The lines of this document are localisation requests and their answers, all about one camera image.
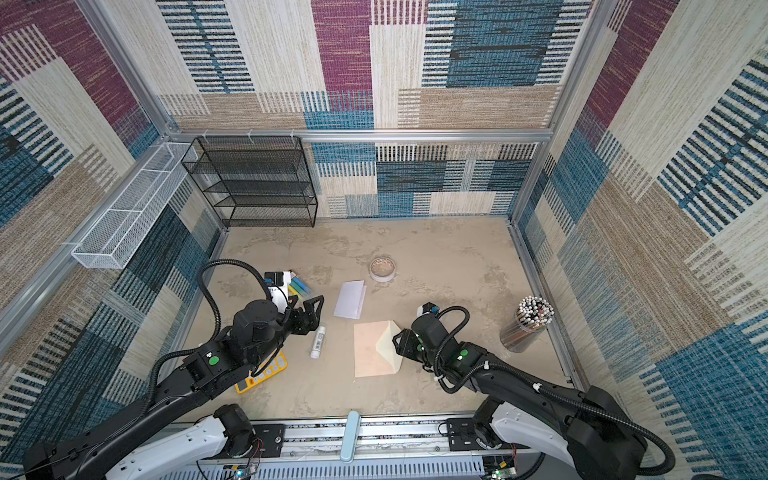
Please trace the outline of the pink envelope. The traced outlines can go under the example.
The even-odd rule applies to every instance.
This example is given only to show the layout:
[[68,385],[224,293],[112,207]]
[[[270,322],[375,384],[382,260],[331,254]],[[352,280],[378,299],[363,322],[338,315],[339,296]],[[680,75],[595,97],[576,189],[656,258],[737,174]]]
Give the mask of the pink envelope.
[[393,337],[401,329],[393,321],[354,325],[354,369],[356,378],[394,375],[402,357],[396,353]]

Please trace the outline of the white letter paper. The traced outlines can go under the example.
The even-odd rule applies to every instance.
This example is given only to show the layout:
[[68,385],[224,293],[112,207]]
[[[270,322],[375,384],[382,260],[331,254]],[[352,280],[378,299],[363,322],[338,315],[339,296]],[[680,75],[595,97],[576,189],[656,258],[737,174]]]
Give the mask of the white letter paper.
[[339,293],[334,316],[359,320],[365,300],[366,285],[363,280],[345,282]]

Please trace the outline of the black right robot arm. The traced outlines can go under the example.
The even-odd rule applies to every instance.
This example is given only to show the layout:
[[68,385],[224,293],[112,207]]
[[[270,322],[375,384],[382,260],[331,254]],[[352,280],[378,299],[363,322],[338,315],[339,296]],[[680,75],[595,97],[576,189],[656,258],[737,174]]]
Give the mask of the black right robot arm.
[[[463,319],[448,330],[442,319],[455,311]],[[583,479],[635,479],[673,470],[671,447],[633,422],[607,391],[563,387],[481,346],[457,341],[469,319],[464,307],[439,309],[427,303],[410,328],[393,336],[392,344],[399,356],[432,373],[444,392],[467,388],[485,395],[473,417],[475,435],[484,447],[521,444],[573,467]]]

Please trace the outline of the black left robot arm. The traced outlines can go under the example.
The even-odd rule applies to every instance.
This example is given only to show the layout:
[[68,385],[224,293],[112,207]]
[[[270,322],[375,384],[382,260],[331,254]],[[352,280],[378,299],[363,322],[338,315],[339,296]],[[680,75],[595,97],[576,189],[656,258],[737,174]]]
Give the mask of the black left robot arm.
[[[230,326],[208,291],[204,273],[218,266],[249,272],[264,293],[238,311]],[[214,315],[212,337],[197,348],[158,358],[147,393],[99,425],[56,444],[39,442],[24,455],[24,479],[155,479],[205,458],[249,457],[263,435],[236,404],[218,408],[199,424],[160,440],[157,433],[228,388],[257,376],[290,335],[307,335],[320,324],[323,296],[302,301],[267,282],[236,259],[205,263],[198,286]]]

